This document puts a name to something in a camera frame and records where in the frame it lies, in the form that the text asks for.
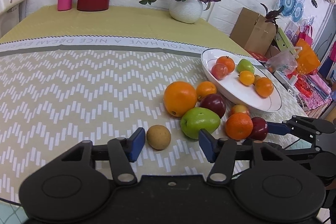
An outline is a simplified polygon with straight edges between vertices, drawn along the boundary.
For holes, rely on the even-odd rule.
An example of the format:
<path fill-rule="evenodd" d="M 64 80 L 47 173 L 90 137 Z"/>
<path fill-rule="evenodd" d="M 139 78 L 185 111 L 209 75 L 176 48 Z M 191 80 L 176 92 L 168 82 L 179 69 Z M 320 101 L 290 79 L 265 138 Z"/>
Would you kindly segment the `dark red plum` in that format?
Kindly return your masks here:
<path fill-rule="evenodd" d="M 199 107 L 209 109 L 222 118 L 226 112 L 226 101 L 219 94 L 209 94 L 201 100 Z"/>
<path fill-rule="evenodd" d="M 263 141 L 268 135 L 268 124 L 267 121 L 261 117 L 252 118 L 253 129 L 249 138 L 252 140 Z"/>

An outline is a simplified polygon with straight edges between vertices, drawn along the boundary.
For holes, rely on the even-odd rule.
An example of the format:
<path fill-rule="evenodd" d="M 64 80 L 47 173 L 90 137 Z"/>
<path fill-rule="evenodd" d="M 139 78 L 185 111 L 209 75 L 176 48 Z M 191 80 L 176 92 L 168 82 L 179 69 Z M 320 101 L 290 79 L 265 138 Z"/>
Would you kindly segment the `tangerine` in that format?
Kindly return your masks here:
<path fill-rule="evenodd" d="M 231 139 L 243 140 L 251 134 L 253 122 L 249 115 L 235 113 L 227 119 L 224 128 L 227 136 Z"/>

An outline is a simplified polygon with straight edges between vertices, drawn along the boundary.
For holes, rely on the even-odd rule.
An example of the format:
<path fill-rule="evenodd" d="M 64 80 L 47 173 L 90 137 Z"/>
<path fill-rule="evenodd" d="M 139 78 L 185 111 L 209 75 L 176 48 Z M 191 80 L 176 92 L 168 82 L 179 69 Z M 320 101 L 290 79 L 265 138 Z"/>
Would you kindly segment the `brown longan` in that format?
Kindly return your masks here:
<path fill-rule="evenodd" d="M 259 75 L 255 75 L 255 80 L 254 80 L 254 85 L 256 84 L 256 82 L 260 79 L 261 77 Z"/>
<path fill-rule="evenodd" d="M 152 148 L 164 150 L 171 142 L 171 133 L 165 126 L 153 125 L 148 129 L 146 138 Z"/>

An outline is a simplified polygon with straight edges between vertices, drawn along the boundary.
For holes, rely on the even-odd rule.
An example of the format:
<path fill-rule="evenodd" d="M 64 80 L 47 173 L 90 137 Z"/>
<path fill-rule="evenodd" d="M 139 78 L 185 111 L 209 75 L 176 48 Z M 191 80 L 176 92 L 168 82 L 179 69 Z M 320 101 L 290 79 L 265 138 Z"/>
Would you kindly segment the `green jujube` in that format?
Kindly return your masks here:
<path fill-rule="evenodd" d="M 213 111 L 195 107 L 187 111 L 181 118 L 180 127 L 182 132 L 191 139 L 199 139 L 201 129 L 213 133 L 221 124 L 218 114 Z"/>
<path fill-rule="evenodd" d="M 247 60 L 247 59 L 241 59 L 238 63 L 238 65 L 236 66 L 237 71 L 240 73 L 242 71 L 249 71 L 252 74 L 255 73 L 255 67 L 253 66 L 253 64 Z"/>

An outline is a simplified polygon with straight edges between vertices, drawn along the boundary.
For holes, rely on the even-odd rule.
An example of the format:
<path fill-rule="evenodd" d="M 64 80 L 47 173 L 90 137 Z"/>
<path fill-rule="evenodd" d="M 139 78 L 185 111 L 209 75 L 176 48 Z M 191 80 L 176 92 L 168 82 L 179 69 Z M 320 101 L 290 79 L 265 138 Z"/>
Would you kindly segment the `large orange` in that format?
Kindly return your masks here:
<path fill-rule="evenodd" d="M 197 101 L 195 88 L 183 81 L 169 84 L 163 94 L 163 104 L 167 112 L 174 117 L 182 117 L 195 107 Z"/>
<path fill-rule="evenodd" d="M 272 81 L 266 77 L 259 78 L 255 82 L 255 91 L 262 98 L 269 97 L 273 93 L 273 90 L 274 86 Z"/>

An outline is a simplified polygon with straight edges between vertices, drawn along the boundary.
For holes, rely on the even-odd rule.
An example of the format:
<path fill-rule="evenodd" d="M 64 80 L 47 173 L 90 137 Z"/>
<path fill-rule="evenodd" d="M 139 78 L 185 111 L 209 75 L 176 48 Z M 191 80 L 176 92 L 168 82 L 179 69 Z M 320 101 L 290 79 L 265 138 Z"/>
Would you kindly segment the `red-yellow plum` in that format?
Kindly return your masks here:
<path fill-rule="evenodd" d="M 243 114 L 247 114 L 248 116 L 250 116 L 249 108 L 245 105 L 234 105 L 234 106 L 232 106 L 232 108 L 230 109 L 230 112 L 229 112 L 229 116 L 232 116 L 232 115 L 237 114 L 237 113 L 243 113 Z"/>

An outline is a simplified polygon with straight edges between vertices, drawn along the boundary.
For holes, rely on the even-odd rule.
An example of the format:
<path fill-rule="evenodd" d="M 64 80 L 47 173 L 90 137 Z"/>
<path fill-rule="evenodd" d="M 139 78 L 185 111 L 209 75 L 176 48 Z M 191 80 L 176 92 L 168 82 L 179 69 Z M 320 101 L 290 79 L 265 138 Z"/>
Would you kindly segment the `dark red plum back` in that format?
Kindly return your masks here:
<path fill-rule="evenodd" d="M 209 94 L 201 100 L 199 107 L 209 109 L 222 118 L 226 112 L 226 101 L 219 94 Z"/>

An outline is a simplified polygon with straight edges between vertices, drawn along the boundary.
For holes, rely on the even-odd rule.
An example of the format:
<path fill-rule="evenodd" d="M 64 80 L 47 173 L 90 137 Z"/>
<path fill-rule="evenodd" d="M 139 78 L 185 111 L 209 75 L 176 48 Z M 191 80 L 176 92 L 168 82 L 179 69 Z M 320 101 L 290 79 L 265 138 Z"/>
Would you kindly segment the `yellow-orange small citrus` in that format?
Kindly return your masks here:
<path fill-rule="evenodd" d="M 250 86 L 254 83 L 255 75 L 249 71 L 242 71 L 239 73 L 239 81 L 245 85 Z"/>

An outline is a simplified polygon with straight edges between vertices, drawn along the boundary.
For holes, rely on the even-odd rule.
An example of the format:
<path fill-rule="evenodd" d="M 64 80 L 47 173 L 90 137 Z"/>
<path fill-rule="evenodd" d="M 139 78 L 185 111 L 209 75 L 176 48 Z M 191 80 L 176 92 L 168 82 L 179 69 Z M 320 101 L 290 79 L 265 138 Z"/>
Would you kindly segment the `pink-red plum front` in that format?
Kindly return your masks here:
<path fill-rule="evenodd" d="M 222 63 L 215 64 L 211 68 L 211 74 L 220 81 L 228 75 L 228 68 Z"/>

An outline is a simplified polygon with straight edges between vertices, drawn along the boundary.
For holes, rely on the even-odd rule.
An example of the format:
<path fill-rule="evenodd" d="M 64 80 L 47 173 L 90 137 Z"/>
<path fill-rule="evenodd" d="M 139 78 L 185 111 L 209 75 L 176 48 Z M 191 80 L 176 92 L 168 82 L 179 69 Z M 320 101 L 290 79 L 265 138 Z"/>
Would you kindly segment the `mandarin with stem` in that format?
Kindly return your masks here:
<path fill-rule="evenodd" d="M 217 59 L 216 64 L 223 64 L 227 67 L 228 73 L 232 73 L 235 70 L 235 62 L 229 56 L 221 56 Z"/>

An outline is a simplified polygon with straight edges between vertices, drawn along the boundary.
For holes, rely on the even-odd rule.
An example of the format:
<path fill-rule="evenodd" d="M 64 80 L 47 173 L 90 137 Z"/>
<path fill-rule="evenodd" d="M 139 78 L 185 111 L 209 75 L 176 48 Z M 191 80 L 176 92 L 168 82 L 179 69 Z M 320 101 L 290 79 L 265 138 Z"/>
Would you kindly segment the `clear plastic bag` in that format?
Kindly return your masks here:
<path fill-rule="evenodd" d="M 302 47 L 292 47 L 281 51 L 274 57 L 268 59 L 265 67 L 271 73 L 278 71 L 285 74 L 290 74 L 297 68 L 297 59 L 301 51 Z"/>

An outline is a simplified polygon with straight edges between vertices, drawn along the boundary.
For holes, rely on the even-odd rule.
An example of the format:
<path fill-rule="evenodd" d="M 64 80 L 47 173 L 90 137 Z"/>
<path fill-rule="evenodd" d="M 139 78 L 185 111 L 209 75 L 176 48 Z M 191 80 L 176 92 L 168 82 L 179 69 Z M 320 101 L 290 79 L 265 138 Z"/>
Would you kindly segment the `orange gift bag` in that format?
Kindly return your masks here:
<path fill-rule="evenodd" d="M 297 72 L 307 75 L 320 66 L 320 61 L 311 46 L 303 39 L 299 39 L 297 48 Z"/>

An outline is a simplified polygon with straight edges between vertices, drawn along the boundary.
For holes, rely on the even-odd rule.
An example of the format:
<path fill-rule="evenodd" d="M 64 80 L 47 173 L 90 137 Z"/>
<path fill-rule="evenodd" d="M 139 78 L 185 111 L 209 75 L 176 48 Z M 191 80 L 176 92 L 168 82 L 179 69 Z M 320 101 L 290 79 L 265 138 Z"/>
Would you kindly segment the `green cardboard box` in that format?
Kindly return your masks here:
<path fill-rule="evenodd" d="M 292 55 L 296 54 L 293 44 L 280 27 L 278 28 L 278 32 L 276 33 L 274 39 L 276 41 L 276 46 L 281 52 L 290 49 L 290 53 Z"/>

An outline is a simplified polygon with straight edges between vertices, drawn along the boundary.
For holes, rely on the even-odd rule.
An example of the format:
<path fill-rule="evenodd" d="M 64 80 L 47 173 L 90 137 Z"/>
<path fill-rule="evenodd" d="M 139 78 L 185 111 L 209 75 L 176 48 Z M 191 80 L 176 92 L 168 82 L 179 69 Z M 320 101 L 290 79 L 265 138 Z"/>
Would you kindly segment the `patterned beige tablecloth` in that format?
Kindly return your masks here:
<path fill-rule="evenodd" d="M 183 24 L 161 10 L 30 14 L 1 38 L 1 197 L 18 202 L 28 175 L 80 141 L 105 144 L 156 124 L 171 143 L 145 146 L 137 175 L 207 173 L 198 143 L 163 104 L 169 84 L 206 80 L 205 48 L 246 55 L 205 20 Z"/>

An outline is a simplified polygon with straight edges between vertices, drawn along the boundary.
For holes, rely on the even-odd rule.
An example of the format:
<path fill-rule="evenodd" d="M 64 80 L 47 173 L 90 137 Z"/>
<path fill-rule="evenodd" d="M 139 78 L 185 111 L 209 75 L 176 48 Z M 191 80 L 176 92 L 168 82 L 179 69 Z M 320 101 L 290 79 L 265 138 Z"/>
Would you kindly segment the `blue decorative wall plates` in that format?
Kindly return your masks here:
<path fill-rule="evenodd" d="M 282 8 L 281 15 L 283 17 L 291 17 L 292 22 L 299 22 L 304 13 L 305 0 L 278 0 L 278 7 Z"/>

